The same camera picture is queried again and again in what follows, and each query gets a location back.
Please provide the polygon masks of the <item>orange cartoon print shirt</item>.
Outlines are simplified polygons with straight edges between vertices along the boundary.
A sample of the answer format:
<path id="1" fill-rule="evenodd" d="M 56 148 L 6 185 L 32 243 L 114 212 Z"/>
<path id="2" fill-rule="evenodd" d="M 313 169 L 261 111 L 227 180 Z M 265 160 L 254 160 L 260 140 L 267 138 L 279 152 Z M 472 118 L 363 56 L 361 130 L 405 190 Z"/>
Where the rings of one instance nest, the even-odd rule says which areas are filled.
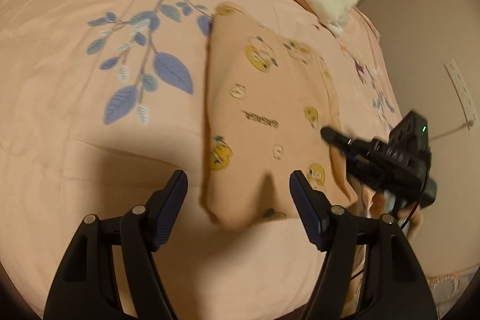
<path id="1" fill-rule="evenodd" d="M 341 123 L 334 82 L 314 48 L 264 27 L 238 5 L 220 4 L 207 90 L 206 206 L 223 229 L 295 218 L 293 171 L 334 204 L 357 201 L 345 157 L 320 135 Z"/>

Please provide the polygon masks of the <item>pink printed bed sheet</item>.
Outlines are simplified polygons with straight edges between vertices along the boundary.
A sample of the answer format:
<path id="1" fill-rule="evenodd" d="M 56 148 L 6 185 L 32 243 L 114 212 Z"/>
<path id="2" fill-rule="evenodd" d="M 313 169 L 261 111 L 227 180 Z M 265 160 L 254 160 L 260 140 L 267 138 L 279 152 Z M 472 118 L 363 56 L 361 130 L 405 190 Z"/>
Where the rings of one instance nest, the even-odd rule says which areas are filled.
<path id="1" fill-rule="evenodd" d="M 440 282 L 479 264 L 479 128 L 444 67 L 479 98 L 479 0 L 360 0 L 335 37 L 295 0 L 1 0 L 1 265 L 42 314 L 80 220 L 143 203 L 177 169 L 189 191 L 155 260 L 181 319 L 276 319 L 303 306 L 324 255 L 298 214 L 241 231 L 206 206 L 208 60 L 235 4 L 311 46 L 349 136 L 429 122 L 438 199 L 412 246 Z"/>

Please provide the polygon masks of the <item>white wall socket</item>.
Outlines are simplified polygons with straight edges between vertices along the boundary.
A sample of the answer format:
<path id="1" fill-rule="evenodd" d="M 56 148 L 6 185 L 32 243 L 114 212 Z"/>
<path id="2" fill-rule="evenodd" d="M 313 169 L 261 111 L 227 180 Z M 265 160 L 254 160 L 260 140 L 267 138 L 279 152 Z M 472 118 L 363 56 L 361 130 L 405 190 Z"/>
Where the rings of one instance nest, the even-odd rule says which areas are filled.
<path id="1" fill-rule="evenodd" d="M 461 109 L 465 116 L 465 122 L 467 123 L 467 128 L 471 129 L 479 127 L 479 115 L 459 67 L 454 60 L 445 63 L 444 67 L 456 91 L 456 95 L 458 96 Z"/>

